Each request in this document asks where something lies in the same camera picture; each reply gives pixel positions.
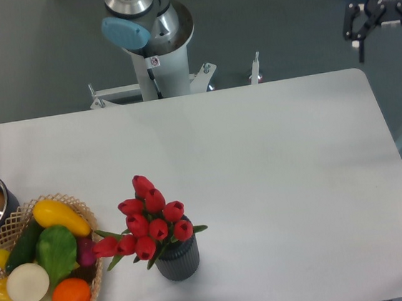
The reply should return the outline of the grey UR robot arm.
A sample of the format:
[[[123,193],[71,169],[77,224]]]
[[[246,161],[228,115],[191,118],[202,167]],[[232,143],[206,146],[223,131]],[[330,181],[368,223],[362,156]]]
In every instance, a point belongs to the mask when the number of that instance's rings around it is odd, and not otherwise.
[[[104,0],[107,16],[102,34],[132,56],[147,60],[146,72],[159,58],[184,49],[193,35],[191,13],[175,0]],[[355,44],[364,60],[364,41],[377,26],[402,24],[402,0],[364,0],[345,8],[343,37]]]

